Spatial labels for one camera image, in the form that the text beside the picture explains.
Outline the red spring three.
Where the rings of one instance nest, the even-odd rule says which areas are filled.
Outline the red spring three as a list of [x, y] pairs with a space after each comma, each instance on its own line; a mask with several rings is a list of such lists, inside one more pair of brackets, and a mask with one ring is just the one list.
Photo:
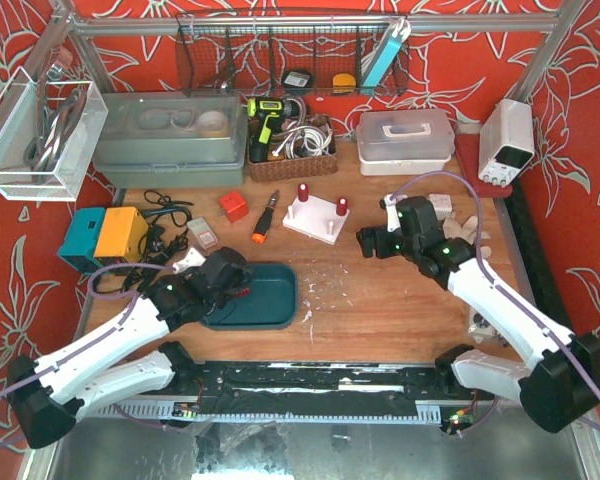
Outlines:
[[245, 288], [242, 288], [242, 289], [234, 292], [232, 294], [232, 298], [233, 299], [239, 299], [239, 298], [243, 298], [245, 296], [248, 296], [250, 294], [251, 294], [251, 288], [250, 287], [245, 287]]

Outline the red spring two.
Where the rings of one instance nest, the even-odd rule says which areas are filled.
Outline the red spring two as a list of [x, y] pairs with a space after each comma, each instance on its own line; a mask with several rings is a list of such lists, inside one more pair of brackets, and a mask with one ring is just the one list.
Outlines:
[[336, 215], [339, 217], [344, 217], [347, 215], [348, 211], [348, 200], [344, 197], [340, 197], [336, 204]]

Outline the orange black ratchet screwdriver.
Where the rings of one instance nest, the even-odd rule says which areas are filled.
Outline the orange black ratchet screwdriver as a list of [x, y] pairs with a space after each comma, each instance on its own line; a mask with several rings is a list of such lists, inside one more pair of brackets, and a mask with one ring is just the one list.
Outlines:
[[251, 239], [256, 244], [262, 244], [265, 242], [268, 231], [270, 230], [273, 213], [275, 211], [276, 204], [279, 199], [280, 192], [275, 190], [270, 196], [267, 205], [265, 206], [263, 213], [259, 217], [254, 230], [251, 235]]

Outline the red spring one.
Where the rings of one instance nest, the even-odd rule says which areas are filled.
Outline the red spring one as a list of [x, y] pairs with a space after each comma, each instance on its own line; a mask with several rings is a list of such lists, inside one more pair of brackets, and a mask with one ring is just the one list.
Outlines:
[[301, 183], [297, 188], [297, 199], [299, 202], [304, 203], [309, 199], [309, 188], [306, 183]]

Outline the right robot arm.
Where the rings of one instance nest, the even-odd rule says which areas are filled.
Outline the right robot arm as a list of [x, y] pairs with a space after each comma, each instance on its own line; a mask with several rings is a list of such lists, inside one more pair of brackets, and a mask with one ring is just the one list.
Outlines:
[[541, 429], [557, 433], [600, 404], [600, 341], [576, 335], [504, 282], [477, 247], [448, 238], [425, 197], [381, 202], [387, 222], [356, 234], [364, 257], [401, 256], [425, 277], [463, 300], [519, 356], [511, 361], [459, 345], [441, 355], [444, 374], [468, 389], [521, 404]]

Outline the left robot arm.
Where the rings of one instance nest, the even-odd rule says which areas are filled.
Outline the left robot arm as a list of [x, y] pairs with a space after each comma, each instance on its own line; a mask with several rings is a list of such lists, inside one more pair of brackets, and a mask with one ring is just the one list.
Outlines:
[[248, 288], [253, 271], [236, 250], [190, 249], [133, 295], [118, 315], [73, 343], [7, 367], [7, 400], [31, 449], [47, 447], [89, 413], [136, 394], [174, 388], [193, 365], [175, 341], [128, 361], [129, 354], [223, 309]]

